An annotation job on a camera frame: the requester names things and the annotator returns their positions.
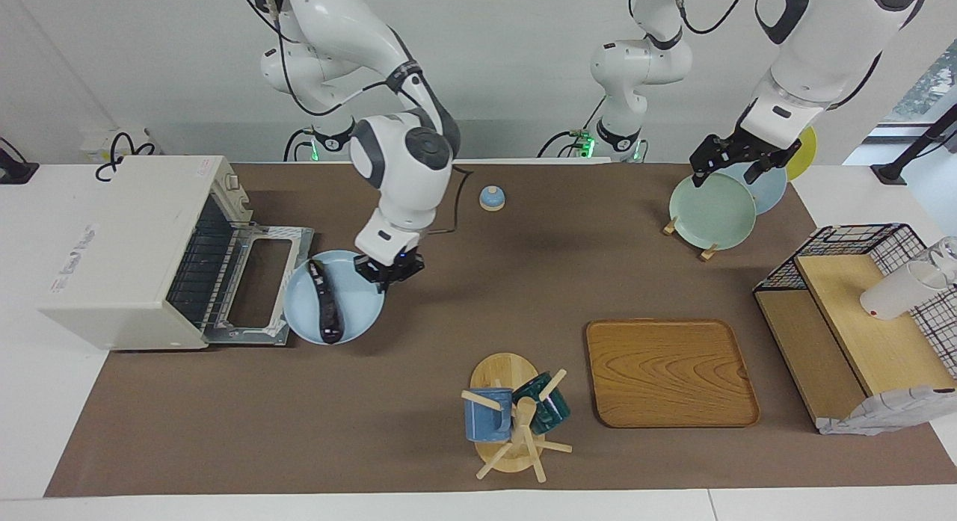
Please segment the dark purple eggplant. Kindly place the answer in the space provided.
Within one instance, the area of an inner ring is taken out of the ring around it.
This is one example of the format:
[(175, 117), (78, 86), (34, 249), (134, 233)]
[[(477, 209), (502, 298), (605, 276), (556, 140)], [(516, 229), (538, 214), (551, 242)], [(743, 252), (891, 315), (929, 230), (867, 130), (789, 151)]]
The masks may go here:
[(319, 333), (322, 344), (334, 345), (342, 341), (345, 325), (335, 296), (333, 281), (324, 263), (308, 259), (307, 272), (319, 305)]

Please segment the cream toaster oven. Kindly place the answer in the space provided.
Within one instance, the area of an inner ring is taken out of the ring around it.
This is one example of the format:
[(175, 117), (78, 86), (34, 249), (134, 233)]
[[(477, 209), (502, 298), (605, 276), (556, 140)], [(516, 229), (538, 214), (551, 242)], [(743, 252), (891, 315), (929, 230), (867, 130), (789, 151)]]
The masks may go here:
[[(126, 156), (82, 218), (81, 238), (38, 309), (105, 351), (283, 346), (284, 290), (314, 232), (253, 221), (221, 155)], [(230, 310), (258, 241), (289, 245), (271, 315), (234, 324)]]

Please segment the light blue racked plate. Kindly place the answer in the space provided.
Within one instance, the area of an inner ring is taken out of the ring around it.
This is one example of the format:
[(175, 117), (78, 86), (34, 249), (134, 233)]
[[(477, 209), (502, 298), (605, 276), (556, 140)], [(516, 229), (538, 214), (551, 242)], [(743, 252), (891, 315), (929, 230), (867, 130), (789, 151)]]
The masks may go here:
[(776, 207), (778, 202), (782, 200), (787, 189), (787, 171), (786, 169), (771, 169), (759, 176), (753, 183), (748, 184), (745, 180), (745, 172), (748, 168), (748, 164), (732, 164), (727, 169), (718, 170), (717, 173), (729, 176), (745, 186), (755, 202), (756, 214), (763, 215)]

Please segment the pale green plate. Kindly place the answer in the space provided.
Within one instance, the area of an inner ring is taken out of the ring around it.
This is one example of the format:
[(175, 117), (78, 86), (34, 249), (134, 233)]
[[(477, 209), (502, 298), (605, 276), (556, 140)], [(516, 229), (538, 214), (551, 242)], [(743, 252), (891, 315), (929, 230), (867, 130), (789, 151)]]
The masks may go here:
[(728, 250), (753, 232), (755, 200), (739, 181), (714, 174), (697, 187), (692, 177), (681, 180), (671, 194), (670, 226), (687, 243), (703, 252)]

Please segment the yellow plate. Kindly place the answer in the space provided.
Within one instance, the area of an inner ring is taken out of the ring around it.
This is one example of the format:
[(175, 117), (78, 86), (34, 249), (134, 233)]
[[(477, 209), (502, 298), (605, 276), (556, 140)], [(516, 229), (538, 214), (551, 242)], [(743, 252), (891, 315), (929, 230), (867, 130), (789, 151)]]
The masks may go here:
[(807, 126), (807, 128), (800, 133), (798, 140), (801, 145), (785, 167), (787, 181), (789, 182), (796, 180), (796, 178), (809, 169), (813, 161), (816, 160), (818, 139), (814, 127)]

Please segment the wooden plate rack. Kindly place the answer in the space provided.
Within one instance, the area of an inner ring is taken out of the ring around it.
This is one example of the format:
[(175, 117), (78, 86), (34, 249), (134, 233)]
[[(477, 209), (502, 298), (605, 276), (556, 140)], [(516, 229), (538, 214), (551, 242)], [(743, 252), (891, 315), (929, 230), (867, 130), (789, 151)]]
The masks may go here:
[(677, 237), (682, 238), (686, 243), (698, 249), (698, 259), (700, 259), (701, 262), (710, 261), (718, 252), (718, 242), (708, 242), (706, 238), (701, 237), (698, 232), (694, 231), (692, 226), (683, 221), (681, 217), (671, 218), (670, 221), (661, 228), (661, 234), (666, 235), (666, 237), (677, 235)]

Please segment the brown table mat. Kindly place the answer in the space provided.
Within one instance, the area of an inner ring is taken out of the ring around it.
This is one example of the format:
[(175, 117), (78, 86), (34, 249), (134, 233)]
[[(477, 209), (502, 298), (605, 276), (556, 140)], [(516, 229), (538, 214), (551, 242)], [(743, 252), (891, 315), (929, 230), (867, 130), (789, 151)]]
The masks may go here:
[[(516, 353), (561, 382), (571, 417), (546, 488), (929, 486), (957, 483), (929, 425), (823, 436), (752, 287), (813, 232), (793, 188), (742, 245), (700, 262), (664, 237), (681, 164), (478, 167), (459, 228), (424, 240), (426, 269), (342, 346), (112, 353), (46, 488), (50, 497), (435, 493), (536, 487), (476, 479), (459, 392)], [(486, 186), (505, 208), (479, 206)], [(611, 429), (592, 409), (584, 329), (616, 318), (715, 318), (734, 330), (761, 409), (738, 429)]]

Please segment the black clamp stand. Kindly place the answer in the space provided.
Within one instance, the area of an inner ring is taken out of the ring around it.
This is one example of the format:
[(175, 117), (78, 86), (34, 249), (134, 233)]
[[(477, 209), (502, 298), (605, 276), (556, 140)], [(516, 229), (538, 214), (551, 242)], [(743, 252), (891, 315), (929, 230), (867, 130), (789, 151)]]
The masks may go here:
[(906, 147), (899, 156), (895, 157), (888, 164), (871, 164), (870, 169), (876, 178), (888, 186), (905, 186), (906, 181), (902, 178), (902, 172), (907, 164), (922, 156), (930, 153), (933, 143), (944, 145), (947, 139), (942, 135), (948, 129), (954, 127), (957, 123), (957, 102), (954, 102), (950, 108), (939, 119), (937, 119), (926, 131), (917, 138), (910, 146)]

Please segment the wooden mug tree stand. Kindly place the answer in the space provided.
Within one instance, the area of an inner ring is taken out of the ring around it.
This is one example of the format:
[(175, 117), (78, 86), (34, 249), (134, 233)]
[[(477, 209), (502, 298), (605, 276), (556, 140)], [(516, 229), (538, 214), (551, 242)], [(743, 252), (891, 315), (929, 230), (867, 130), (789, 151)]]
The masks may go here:
[[(470, 377), (470, 385), (466, 389), (503, 387), (515, 391), (530, 379), (537, 377), (540, 372), (519, 354), (498, 353), (484, 358), (474, 368)], [(553, 380), (541, 392), (543, 401), (564, 380), (567, 372), (560, 370), (553, 374)], [(464, 401), (464, 390), (461, 394)], [(512, 432), (511, 438), (501, 443), (473, 443), (476, 453), (482, 460), (482, 467), (476, 473), (476, 479), (482, 480), (493, 471), (502, 473), (519, 473), (532, 469), (535, 479), (543, 484), (547, 481), (546, 470), (541, 463), (541, 456), (546, 451), (571, 453), (572, 446), (565, 443), (554, 443), (547, 439), (546, 434), (536, 435), (531, 432), (530, 423), (535, 415), (536, 402), (532, 398), (521, 398), (517, 403), (512, 402)]]

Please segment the blue mug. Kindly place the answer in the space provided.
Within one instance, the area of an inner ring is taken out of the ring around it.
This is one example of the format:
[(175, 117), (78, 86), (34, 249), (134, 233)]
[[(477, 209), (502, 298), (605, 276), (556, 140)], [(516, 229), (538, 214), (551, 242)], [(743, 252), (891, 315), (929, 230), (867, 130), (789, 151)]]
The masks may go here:
[(511, 438), (512, 392), (503, 387), (464, 390), (466, 439), (473, 443), (501, 443)]

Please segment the window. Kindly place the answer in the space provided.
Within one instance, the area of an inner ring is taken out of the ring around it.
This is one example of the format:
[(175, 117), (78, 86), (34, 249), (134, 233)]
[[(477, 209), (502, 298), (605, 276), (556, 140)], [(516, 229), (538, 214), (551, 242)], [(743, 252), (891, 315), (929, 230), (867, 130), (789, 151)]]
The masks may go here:
[(946, 112), (957, 95), (957, 38), (947, 47), (881, 121), (882, 126), (929, 125)]

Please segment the dark green mug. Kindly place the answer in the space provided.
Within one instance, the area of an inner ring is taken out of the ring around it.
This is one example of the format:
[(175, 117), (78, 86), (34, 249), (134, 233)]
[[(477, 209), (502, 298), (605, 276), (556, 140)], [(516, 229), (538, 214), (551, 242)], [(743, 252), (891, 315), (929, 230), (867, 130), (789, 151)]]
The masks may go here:
[(546, 389), (553, 375), (550, 372), (541, 372), (513, 391), (512, 401), (517, 403), (521, 398), (532, 398), (536, 402), (535, 415), (531, 419), (530, 429), (533, 434), (543, 435), (558, 427), (565, 419), (570, 418), (571, 409), (565, 402), (560, 389), (555, 388), (543, 401), (541, 392)]

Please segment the clear glass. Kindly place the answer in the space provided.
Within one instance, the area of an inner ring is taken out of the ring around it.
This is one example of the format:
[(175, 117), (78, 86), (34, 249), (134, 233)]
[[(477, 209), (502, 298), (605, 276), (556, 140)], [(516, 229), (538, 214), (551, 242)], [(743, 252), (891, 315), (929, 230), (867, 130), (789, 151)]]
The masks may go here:
[(957, 277), (957, 237), (943, 237), (924, 251), (926, 261), (946, 277)]

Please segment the tall wooden shelf board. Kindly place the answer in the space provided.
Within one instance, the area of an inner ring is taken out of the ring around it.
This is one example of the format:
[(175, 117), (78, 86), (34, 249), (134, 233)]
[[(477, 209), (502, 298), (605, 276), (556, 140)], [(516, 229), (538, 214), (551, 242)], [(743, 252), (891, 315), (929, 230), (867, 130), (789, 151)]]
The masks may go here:
[(796, 267), (866, 394), (957, 388), (912, 317), (881, 320), (859, 303), (883, 277), (871, 256), (799, 256)]

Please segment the white power strip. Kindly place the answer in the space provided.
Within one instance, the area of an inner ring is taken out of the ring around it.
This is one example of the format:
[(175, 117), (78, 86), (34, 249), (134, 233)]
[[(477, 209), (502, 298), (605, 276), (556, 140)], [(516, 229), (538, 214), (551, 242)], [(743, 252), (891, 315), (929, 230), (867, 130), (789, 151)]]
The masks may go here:
[[(122, 133), (126, 133), (130, 140), (121, 138), (117, 141), (116, 149), (113, 149), (114, 139)], [(87, 132), (83, 137), (79, 147), (79, 162), (105, 164), (111, 160), (111, 153), (120, 157), (129, 155), (134, 150), (141, 151), (141, 154), (153, 153), (159, 155), (163, 153), (158, 141), (149, 136), (146, 129), (93, 130)]]

